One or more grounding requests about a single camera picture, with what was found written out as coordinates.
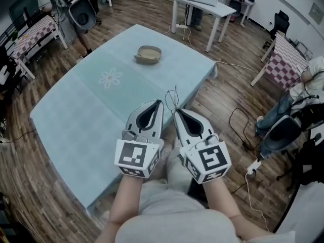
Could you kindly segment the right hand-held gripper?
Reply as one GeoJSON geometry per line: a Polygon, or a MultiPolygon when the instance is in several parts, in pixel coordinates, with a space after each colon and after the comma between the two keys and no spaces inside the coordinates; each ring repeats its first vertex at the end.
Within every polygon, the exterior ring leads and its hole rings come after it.
{"type": "Polygon", "coordinates": [[[214,134],[212,125],[204,116],[191,110],[177,109],[174,124],[183,146],[180,149],[183,165],[198,184],[223,177],[228,172],[231,159],[226,143],[214,134]]]}

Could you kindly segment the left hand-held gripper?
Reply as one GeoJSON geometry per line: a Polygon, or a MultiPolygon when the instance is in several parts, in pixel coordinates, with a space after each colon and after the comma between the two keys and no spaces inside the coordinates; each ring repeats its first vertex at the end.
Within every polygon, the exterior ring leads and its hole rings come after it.
{"type": "Polygon", "coordinates": [[[117,140],[114,164],[123,175],[148,179],[161,157],[164,118],[162,100],[153,100],[134,110],[123,137],[117,140]]]}

